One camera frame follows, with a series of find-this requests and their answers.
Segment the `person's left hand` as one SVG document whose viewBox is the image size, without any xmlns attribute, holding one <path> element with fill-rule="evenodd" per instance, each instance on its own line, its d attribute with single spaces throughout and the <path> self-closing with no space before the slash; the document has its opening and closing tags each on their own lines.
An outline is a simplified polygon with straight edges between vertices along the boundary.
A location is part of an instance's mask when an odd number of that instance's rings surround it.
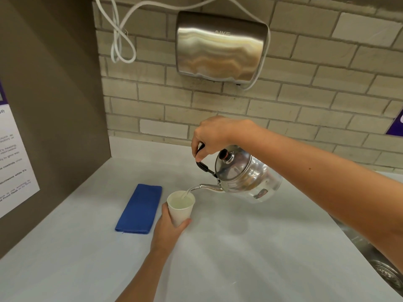
<svg viewBox="0 0 403 302">
<path fill-rule="evenodd" d="M 162 215 L 157 221 L 150 246 L 150 252 L 163 254 L 168 257 L 173 251 L 180 235 L 192 222 L 190 218 L 185 220 L 179 227 L 164 227 L 162 225 Z"/>
</svg>

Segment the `steel sink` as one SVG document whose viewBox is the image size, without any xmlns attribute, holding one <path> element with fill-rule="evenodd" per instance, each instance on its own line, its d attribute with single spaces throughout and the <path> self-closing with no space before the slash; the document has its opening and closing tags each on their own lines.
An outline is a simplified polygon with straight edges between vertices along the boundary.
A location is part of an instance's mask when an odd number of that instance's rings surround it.
<svg viewBox="0 0 403 302">
<path fill-rule="evenodd" d="M 403 274 L 354 229 L 331 217 L 380 277 L 403 298 Z"/>
</svg>

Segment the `steel hand dryer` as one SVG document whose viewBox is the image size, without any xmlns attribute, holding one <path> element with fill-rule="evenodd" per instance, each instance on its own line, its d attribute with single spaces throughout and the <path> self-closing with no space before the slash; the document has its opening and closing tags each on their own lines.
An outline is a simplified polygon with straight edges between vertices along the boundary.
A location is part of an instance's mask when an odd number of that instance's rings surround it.
<svg viewBox="0 0 403 302">
<path fill-rule="evenodd" d="M 270 30 L 262 22 L 190 11 L 177 15 L 175 56 L 181 75 L 248 90 L 260 75 L 269 44 Z"/>
</svg>

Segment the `blue folded cloth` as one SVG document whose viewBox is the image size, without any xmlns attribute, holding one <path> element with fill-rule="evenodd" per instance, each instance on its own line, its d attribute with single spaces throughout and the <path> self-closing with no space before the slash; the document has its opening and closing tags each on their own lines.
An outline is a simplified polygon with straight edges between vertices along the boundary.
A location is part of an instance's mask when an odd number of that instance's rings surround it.
<svg viewBox="0 0 403 302">
<path fill-rule="evenodd" d="M 116 232 L 149 234 L 162 196 L 161 186 L 138 184 L 115 227 Z"/>
</svg>

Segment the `purple wall sign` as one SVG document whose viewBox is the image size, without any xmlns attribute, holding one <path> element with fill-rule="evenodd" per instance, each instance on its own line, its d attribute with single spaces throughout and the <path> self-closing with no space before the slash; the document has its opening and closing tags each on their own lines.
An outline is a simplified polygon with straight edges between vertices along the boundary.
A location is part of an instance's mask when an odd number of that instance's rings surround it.
<svg viewBox="0 0 403 302">
<path fill-rule="evenodd" d="M 403 137 L 403 109 L 398 116 L 396 116 L 385 134 L 395 137 Z"/>
</svg>

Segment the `person's right hand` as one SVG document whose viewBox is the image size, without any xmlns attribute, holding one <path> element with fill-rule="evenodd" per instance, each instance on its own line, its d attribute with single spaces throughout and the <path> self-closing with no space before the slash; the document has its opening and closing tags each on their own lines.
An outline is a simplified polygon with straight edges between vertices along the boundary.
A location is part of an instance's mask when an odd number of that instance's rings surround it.
<svg viewBox="0 0 403 302">
<path fill-rule="evenodd" d="M 191 141 L 193 157 L 195 158 L 196 142 L 215 145 L 219 152 L 229 145 L 240 146 L 250 131 L 255 132 L 260 128 L 251 120 L 235 120 L 224 116 L 210 117 L 202 121 L 194 131 Z"/>
</svg>

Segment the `person's right forearm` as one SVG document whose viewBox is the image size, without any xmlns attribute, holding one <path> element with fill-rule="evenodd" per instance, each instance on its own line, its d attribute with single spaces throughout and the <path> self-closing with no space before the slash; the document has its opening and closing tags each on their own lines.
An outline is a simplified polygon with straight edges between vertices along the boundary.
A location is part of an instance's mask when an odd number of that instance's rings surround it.
<svg viewBox="0 0 403 302">
<path fill-rule="evenodd" d="M 403 183 L 258 126 L 239 146 L 367 238 L 403 271 Z"/>
</svg>

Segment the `white paper notice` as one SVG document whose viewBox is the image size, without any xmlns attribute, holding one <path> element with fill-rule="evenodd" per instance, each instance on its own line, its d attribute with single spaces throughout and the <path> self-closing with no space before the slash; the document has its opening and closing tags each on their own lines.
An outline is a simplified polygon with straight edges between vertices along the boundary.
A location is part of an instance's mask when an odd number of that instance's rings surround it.
<svg viewBox="0 0 403 302">
<path fill-rule="evenodd" d="M 40 190 L 0 82 L 0 218 Z"/>
</svg>

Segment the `person's left forearm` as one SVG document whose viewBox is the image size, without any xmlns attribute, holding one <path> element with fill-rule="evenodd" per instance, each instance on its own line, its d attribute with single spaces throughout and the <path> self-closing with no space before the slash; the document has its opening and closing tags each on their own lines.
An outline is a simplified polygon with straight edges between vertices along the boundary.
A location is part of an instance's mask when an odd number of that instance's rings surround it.
<svg viewBox="0 0 403 302">
<path fill-rule="evenodd" d="M 115 302 L 154 302 L 159 280 L 169 257 L 167 249 L 153 248 Z"/>
</svg>

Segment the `steel kettle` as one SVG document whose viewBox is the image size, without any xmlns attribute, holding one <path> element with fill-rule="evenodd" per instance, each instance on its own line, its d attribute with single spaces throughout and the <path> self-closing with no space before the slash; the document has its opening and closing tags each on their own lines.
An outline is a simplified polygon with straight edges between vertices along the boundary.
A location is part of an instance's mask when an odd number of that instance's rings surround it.
<svg viewBox="0 0 403 302">
<path fill-rule="evenodd" d="M 249 203 L 262 203 L 276 193 L 283 181 L 277 172 L 236 145 L 230 145 L 218 153 L 214 171 L 203 162 L 196 164 L 202 171 L 212 174 L 217 184 L 200 184 L 192 187 L 190 192 L 208 189 L 232 194 Z"/>
</svg>

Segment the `white paper cup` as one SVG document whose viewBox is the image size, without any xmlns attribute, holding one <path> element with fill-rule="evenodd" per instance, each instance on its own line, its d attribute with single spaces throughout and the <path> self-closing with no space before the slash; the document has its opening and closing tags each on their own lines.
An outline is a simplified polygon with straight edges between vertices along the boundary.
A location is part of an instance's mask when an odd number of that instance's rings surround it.
<svg viewBox="0 0 403 302">
<path fill-rule="evenodd" d="M 185 220 L 190 218 L 195 197 L 187 191 L 176 191 L 167 198 L 169 214 L 174 227 L 179 227 Z"/>
</svg>

